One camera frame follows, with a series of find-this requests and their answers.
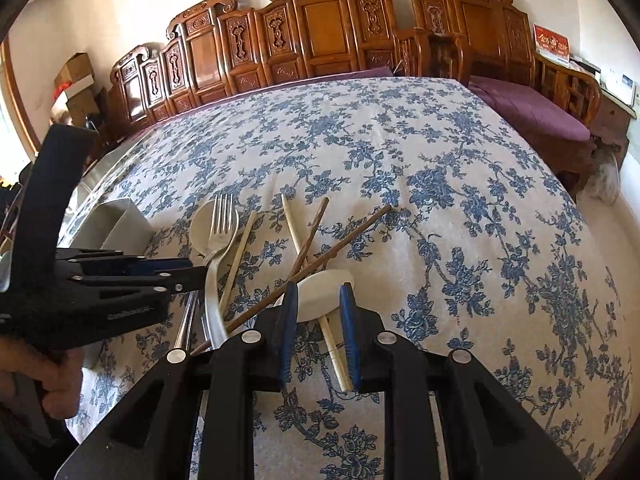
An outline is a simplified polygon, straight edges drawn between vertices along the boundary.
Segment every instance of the floral bedspread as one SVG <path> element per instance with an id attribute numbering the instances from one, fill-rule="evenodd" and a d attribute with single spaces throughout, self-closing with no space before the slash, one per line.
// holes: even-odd
<path id="1" fill-rule="evenodd" d="M 242 224 L 262 213 L 227 320 L 281 283 L 295 260 L 281 193 L 303 237 L 330 198 L 316 255 L 390 203 L 394 213 L 328 266 L 352 272 L 358 304 L 432 352 L 471 350 L 585 477 L 622 443 L 632 377 L 614 279 L 548 168 L 459 83 L 317 83 L 160 124 L 94 190 L 63 241 L 97 203 L 131 197 L 156 231 L 147 254 L 195 261 L 190 219 L 216 192 L 236 195 Z M 183 308 L 177 297 L 167 322 L 105 342 L 68 422 L 78 439 L 165 354 Z M 341 340 L 336 311 L 330 322 Z M 339 391 L 318 323 L 300 324 L 290 381 L 254 399 L 256 478 L 382 478 L 381 397 Z M 193 477 L 202 421 L 198 428 Z"/>

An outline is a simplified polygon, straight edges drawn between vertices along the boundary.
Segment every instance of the human hand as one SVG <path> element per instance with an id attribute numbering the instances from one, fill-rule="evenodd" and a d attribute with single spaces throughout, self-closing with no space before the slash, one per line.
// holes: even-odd
<path id="1" fill-rule="evenodd" d="M 23 340 L 0 336 L 0 400 L 15 396 L 12 372 L 42 382 L 42 407 L 51 418 L 76 416 L 82 386 L 84 349 L 67 350 L 56 364 Z"/>

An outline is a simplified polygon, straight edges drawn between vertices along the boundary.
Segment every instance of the fork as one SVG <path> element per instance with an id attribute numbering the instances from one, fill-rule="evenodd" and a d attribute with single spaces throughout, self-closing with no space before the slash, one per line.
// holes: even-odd
<path id="1" fill-rule="evenodd" d="M 203 325 L 207 328 L 205 336 L 209 337 L 214 348 L 216 347 L 214 342 L 221 344 L 226 340 L 226 331 L 218 306 L 218 267 L 236 238 L 238 224 L 234 196 L 232 194 L 217 195 L 213 201 L 207 254 L 204 255 L 204 262 L 208 269 L 205 280 Z"/>

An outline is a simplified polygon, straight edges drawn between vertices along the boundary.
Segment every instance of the wooden chopstick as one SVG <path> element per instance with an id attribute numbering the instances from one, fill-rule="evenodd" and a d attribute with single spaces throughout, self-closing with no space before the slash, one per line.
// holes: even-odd
<path id="1" fill-rule="evenodd" d="M 293 221 L 293 215 L 289 207 L 289 202 L 287 201 L 287 198 L 285 197 L 284 193 L 282 195 L 282 209 L 284 210 L 284 216 L 287 219 L 287 224 L 289 224 L 289 232 L 291 233 L 293 245 L 296 248 L 296 250 L 300 252 L 302 249 L 302 246 L 300 245 L 300 237 L 298 236 L 298 231 Z M 307 265 L 310 263 L 308 257 L 305 259 L 305 261 Z M 344 369 L 344 365 L 342 364 L 342 359 L 340 359 L 340 355 L 338 354 L 338 347 L 335 344 L 335 339 L 334 339 L 334 335 L 331 332 L 331 326 L 329 325 L 329 320 L 327 319 L 326 316 L 320 316 L 318 318 L 318 323 L 320 324 L 322 337 L 324 337 L 326 350 L 329 353 L 329 358 L 331 359 L 331 363 L 334 366 L 335 376 L 338 379 L 338 385 L 340 386 L 340 389 L 342 391 L 348 392 L 351 389 L 349 377 L 347 375 L 347 372 Z"/>
<path id="2" fill-rule="evenodd" d="M 392 207 L 387 204 L 383 208 L 381 208 L 377 213 L 370 216 L 370 218 L 364 222 L 364 224 L 359 225 L 353 231 L 351 231 L 348 235 L 346 235 L 342 240 L 340 240 L 333 247 L 329 248 L 327 252 L 325 252 L 322 256 L 320 256 L 317 260 L 313 261 L 308 266 L 304 267 L 300 272 L 298 272 L 295 276 L 289 280 L 292 283 L 299 283 L 304 280 L 308 275 L 310 275 L 314 270 L 322 267 L 325 263 L 327 263 L 332 258 L 335 258 L 338 253 L 345 248 L 351 241 L 357 238 L 360 234 L 366 231 L 369 227 L 371 227 L 375 222 L 377 222 L 382 216 L 391 211 Z M 280 296 L 282 296 L 287 290 L 287 283 L 279 286 L 275 289 L 270 295 L 264 298 L 259 303 L 256 303 L 254 306 L 245 310 L 240 316 L 236 317 L 232 320 L 228 325 L 226 325 L 226 332 L 232 333 L 233 330 L 246 323 L 249 319 L 251 319 L 256 314 L 259 314 L 265 308 L 267 308 L 271 303 L 276 301 Z M 192 355 L 197 355 L 201 352 L 204 352 L 207 348 L 211 346 L 211 342 L 207 341 L 196 348 Z"/>
<path id="3" fill-rule="evenodd" d="M 249 239 L 249 234 L 251 234 L 251 227 L 254 225 L 257 216 L 257 211 L 251 211 L 249 219 L 246 221 L 246 225 L 244 226 L 244 233 L 242 233 L 242 238 L 240 238 L 240 244 L 238 245 L 236 256 L 234 257 L 234 261 L 231 264 L 231 269 L 229 269 L 229 276 L 226 278 L 225 290 L 222 292 L 222 298 L 220 298 L 220 304 L 218 305 L 220 309 L 220 316 L 222 317 L 225 317 L 226 304 L 229 302 L 231 291 L 234 288 L 236 274 L 238 274 L 238 268 L 240 267 L 240 262 L 242 261 L 242 256 L 244 255 L 244 248 L 246 247 L 246 243 Z"/>
<path id="4" fill-rule="evenodd" d="M 318 208 L 318 212 L 316 213 L 314 221 L 311 224 L 311 231 L 309 232 L 309 236 L 306 238 L 305 244 L 300 248 L 300 252 L 298 253 L 298 257 L 296 258 L 296 261 L 293 263 L 293 267 L 291 267 L 291 272 L 287 277 L 287 281 L 291 280 L 293 276 L 295 276 L 300 271 L 300 269 L 302 269 L 302 266 L 305 264 L 306 254 L 309 252 L 311 244 L 314 241 L 314 236 L 316 236 L 316 231 L 318 231 L 318 226 L 320 225 L 322 216 L 324 216 L 324 212 L 326 211 L 326 207 L 328 205 L 329 205 L 329 199 L 327 197 L 324 197 L 320 202 L 320 207 Z"/>

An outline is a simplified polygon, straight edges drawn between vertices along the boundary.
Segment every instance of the purple pillow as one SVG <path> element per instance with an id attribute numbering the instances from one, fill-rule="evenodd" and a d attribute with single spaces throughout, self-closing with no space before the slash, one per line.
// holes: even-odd
<path id="1" fill-rule="evenodd" d="M 475 75 L 468 88 L 521 135 L 548 135 L 580 142 L 590 139 L 584 124 L 533 88 Z"/>

